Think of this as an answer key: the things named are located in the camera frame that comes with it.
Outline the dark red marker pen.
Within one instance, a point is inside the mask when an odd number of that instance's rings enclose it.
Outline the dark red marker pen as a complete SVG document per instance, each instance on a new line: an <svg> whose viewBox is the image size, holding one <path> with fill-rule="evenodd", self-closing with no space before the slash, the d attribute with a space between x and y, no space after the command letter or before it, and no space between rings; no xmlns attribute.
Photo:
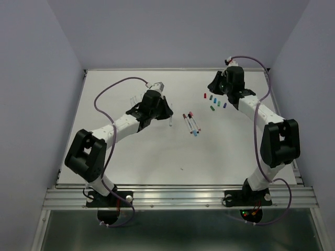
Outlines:
<svg viewBox="0 0 335 251"><path fill-rule="evenodd" d="M186 126L190 132L190 134L193 134L192 126L190 125L189 121L187 120L186 114L183 114L184 121L186 123Z"/></svg>

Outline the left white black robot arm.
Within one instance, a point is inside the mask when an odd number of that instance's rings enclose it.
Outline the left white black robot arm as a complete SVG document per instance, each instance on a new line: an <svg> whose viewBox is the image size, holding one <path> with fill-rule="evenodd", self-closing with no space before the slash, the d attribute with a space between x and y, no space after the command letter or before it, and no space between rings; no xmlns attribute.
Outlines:
<svg viewBox="0 0 335 251"><path fill-rule="evenodd" d="M148 90L142 101L116 121L93 131L81 129L71 143L64 164L81 176L98 194L105 206L116 202L116 186L104 174L108 149L127 136L138 133L153 119L164 120L173 115L166 97L159 90Z"/></svg>

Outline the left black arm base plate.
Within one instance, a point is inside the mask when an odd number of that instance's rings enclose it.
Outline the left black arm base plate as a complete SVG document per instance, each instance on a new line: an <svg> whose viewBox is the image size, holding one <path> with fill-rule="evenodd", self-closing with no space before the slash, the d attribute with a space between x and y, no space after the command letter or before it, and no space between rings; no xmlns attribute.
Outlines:
<svg viewBox="0 0 335 251"><path fill-rule="evenodd" d="M127 203L123 201L117 203L118 198L113 195L108 195L107 197L104 197L94 190L89 191L88 196L93 197L93 200L86 200L87 208L116 208L117 205L119 205L121 208L130 207Z"/></svg>

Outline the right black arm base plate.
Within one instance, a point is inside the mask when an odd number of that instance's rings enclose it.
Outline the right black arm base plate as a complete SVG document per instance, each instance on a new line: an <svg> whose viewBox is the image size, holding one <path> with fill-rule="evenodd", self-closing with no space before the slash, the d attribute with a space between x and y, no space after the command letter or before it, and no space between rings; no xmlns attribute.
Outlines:
<svg viewBox="0 0 335 251"><path fill-rule="evenodd" d="M226 190L225 205L227 207L253 207L253 206L271 206L272 199L269 189L261 191L251 191L250 193L242 190Z"/></svg>

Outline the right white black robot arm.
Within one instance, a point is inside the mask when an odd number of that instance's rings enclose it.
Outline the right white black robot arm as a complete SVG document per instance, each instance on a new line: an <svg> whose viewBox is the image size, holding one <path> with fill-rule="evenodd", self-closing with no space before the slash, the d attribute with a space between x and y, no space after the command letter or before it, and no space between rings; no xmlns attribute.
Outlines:
<svg viewBox="0 0 335 251"><path fill-rule="evenodd" d="M253 204L260 197L259 191L267 189L276 175L300 156L298 122L277 115L247 89L240 66L218 71L207 88L213 94L227 96L229 103L254 123L253 132L262 132L261 142L254 140L258 166L246 179L247 188L241 190L242 201Z"/></svg>

